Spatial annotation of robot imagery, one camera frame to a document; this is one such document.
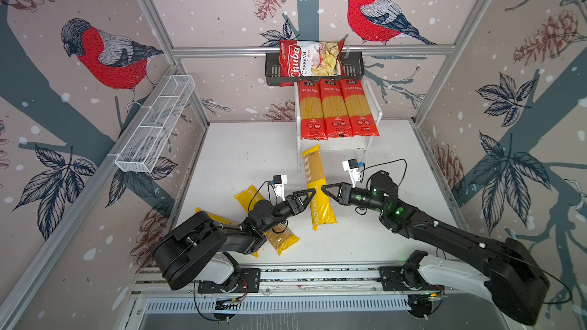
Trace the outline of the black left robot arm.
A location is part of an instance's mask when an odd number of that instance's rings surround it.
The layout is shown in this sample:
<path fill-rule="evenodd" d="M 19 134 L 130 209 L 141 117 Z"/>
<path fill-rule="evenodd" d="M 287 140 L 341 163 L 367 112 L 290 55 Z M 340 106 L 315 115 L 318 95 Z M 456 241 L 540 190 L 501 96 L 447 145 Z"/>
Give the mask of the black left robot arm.
<path fill-rule="evenodd" d="M 231 292 L 243 282 L 241 267 L 230 254 L 257 252 L 266 243 L 267 232 L 304 212 L 315 195 L 315 189 L 306 189 L 275 205 L 259 200 L 238 225 L 224 225 L 206 212 L 197 212 L 159 240 L 151 255 L 171 290 L 203 281 Z"/>

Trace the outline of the red spaghetti bag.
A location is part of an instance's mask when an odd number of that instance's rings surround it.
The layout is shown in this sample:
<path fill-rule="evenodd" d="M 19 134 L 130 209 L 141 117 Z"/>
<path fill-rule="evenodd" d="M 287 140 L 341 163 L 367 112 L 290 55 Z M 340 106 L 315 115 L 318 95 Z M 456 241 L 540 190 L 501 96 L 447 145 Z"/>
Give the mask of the red spaghetti bag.
<path fill-rule="evenodd" d="M 339 81 L 354 136 L 378 137 L 379 132 L 371 113 L 365 90 L 359 80 Z"/>
<path fill-rule="evenodd" d="M 298 93 L 301 114 L 301 138 L 327 140 L 319 83 L 300 81 L 298 83 Z"/>
<path fill-rule="evenodd" d="M 339 83 L 335 80 L 321 79 L 319 91 L 327 137 L 352 137 L 353 131 Z"/>

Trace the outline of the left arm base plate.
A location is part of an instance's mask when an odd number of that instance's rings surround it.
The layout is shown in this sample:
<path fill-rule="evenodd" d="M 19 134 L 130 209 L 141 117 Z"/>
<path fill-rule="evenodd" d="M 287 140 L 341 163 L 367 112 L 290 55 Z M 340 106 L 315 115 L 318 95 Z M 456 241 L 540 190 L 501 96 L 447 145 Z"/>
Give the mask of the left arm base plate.
<path fill-rule="evenodd" d="M 260 276 L 261 270 L 259 268 L 238 269 L 221 284 L 216 284 L 212 281 L 200 282 L 197 286 L 197 293 L 234 296 L 246 293 L 258 293 Z"/>

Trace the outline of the yellow spaghetti bag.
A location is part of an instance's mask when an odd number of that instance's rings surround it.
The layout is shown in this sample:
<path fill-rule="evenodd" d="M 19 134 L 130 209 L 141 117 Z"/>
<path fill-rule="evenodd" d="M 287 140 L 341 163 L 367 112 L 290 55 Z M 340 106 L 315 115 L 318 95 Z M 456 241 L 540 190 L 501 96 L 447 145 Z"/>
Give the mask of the yellow spaghetti bag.
<path fill-rule="evenodd" d="M 257 192 L 254 185 L 249 186 L 248 189 L 237 194 L 235 199 L 246 212 L 251 212 L 257 202 L 265 200 L 263 195 Z M 275 228 L 275 232 L 270 231 L 265 236 L 278 255 L 282 255 L 300 240 L 284 223 L 279 224 Z"/>
<path fill-rule="evenodd" d="M 335 213 L 330 204 L 330 198 L 322 191 L 322 186 L 327 185 L 323 169 L 323 161 L 319 145 L 316 145 L 301 154 L 304 162 L 307 188 L 315 189 L 316 194 L 310 202 L 310 212 L 313 230 L 325 224 L 337 223 Z"/>
<path fill-rule="evenodd" d="M 222 217 L 220 215 L 215 215 L 212 212 L 203 211 L 200 208 L 196 208 L 196 212 L 205 212 L 212 220 L 214 220 L 218 223 L 224 224 L 224 225 L 230 225 L 230 226 L 238 226 L 239 225 L 239 222 L 237 222 L 237 221 Z"/>

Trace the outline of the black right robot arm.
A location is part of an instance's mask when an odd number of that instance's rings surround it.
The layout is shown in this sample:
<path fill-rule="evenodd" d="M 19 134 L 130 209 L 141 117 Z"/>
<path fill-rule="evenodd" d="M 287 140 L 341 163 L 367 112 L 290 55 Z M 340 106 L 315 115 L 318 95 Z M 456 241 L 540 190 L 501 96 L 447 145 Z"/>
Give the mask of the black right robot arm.
<path fill-rule="evenodd" d="M 487 299 L 523 325 L 537 323 L 550 282 L 523 244 L 513 238 L 497 241 L 457 229 L 405 203 L 398 189 L 385 171 L 373 174 L 366 189 L 351 183 L 321 187 L 342 206 L 378 212 L 380 223 L 388 231 L 423 241 L 457 259 L 443 262 L 421 258 L 417 273 L 428 284 Z"/>

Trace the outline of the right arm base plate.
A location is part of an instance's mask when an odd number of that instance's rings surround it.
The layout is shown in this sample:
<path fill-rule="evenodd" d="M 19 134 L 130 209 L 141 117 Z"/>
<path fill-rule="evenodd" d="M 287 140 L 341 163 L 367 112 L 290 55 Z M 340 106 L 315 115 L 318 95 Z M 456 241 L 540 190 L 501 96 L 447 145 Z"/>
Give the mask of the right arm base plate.
<path fill-rule="evenodd" d="M 420 262 L 428 255 L 425 251 L 416 250 L 399 266 L 379 267 L 379 283 L 385 292 L 399 291 L 443 291 L 444 287 L 427 282 L 418 271 Z"/>

